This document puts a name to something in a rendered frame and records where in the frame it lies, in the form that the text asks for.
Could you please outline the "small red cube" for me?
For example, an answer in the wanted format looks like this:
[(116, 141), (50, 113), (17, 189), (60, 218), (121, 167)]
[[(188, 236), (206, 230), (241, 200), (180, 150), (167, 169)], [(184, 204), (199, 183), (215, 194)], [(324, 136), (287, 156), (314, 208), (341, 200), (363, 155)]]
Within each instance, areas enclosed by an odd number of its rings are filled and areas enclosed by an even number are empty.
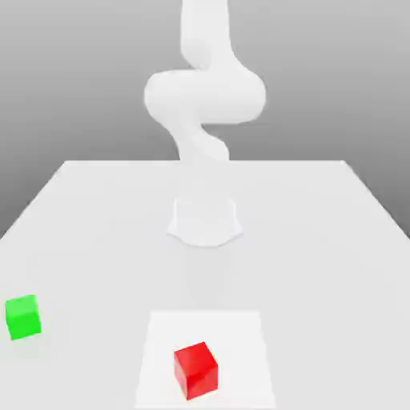
[(219, 365), (204, 341), (175, 351), (173, 359), (174, 375), (186, 400), (218, 389)]

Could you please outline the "small green cube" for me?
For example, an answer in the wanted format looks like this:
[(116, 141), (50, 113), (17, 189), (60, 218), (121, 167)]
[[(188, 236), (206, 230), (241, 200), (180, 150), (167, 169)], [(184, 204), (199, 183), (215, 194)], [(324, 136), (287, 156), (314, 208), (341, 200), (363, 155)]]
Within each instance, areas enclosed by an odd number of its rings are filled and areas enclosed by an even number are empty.
[(19, 340), (42, 332), (35, 295), (8, 299), (5, 302), (5, 317), (12, 340)]

